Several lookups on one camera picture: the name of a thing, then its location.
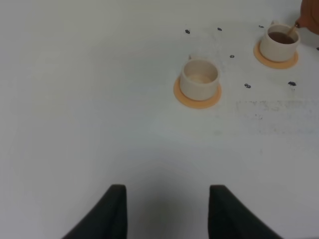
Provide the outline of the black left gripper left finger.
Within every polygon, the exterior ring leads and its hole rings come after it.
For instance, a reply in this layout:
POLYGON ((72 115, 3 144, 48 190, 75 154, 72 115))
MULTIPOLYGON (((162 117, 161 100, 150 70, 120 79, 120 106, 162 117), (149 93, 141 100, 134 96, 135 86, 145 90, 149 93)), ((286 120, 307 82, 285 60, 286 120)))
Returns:
POLYGON ((65 239, 126 239, 128 235, 127 190, 111 185, 92 210, 65 239))

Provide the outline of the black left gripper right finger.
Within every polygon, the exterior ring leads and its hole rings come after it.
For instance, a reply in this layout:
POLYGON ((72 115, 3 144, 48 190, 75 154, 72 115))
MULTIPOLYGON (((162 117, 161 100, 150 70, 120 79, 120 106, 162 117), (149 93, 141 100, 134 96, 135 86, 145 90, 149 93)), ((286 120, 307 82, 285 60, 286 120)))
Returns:
POLYGON ((210 239, 280 239, 224 185, 211 185, 208 205, 210 239))

